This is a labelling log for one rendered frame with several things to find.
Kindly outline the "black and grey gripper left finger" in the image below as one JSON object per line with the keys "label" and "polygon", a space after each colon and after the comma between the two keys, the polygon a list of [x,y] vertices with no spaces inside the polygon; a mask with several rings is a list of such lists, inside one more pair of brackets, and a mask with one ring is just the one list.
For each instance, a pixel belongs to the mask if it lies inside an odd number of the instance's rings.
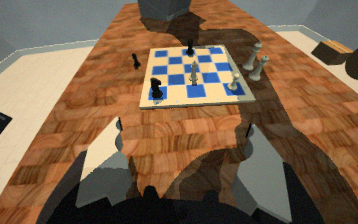
{"label": "black and grey gripper left finger", "polygon": [[[121,153],[123,131],[115,117],[85,151],[81,151],[44,204],[35,224],[90,224],[126,200],[132,177]],[[118,151],[119,150],[119,151]]]}

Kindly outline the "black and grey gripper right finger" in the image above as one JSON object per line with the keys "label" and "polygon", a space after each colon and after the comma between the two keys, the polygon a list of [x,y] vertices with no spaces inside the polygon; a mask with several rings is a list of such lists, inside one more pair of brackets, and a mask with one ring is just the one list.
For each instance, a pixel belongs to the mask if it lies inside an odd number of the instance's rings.
{"label": "black and grey gripper right finger", "polygon": [[254,123],[231,192],[259,224],[325,224],[301,181]]}

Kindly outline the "blue and cream chessboard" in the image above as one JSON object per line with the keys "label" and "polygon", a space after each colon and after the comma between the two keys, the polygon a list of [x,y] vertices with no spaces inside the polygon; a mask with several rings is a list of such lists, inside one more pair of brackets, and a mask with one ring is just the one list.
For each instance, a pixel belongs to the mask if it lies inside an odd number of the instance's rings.
{"label": "blue and cream chessboard", "polygon": [[[155,48],[150,50],[140,109],[255,102],[251,90],[224,45]],[[188,79],[191,63],[197,62],[197,81]],[[237,89],[228,89],[239,74]],[[161,81],[163,95],[152,97],[150,78]]]}

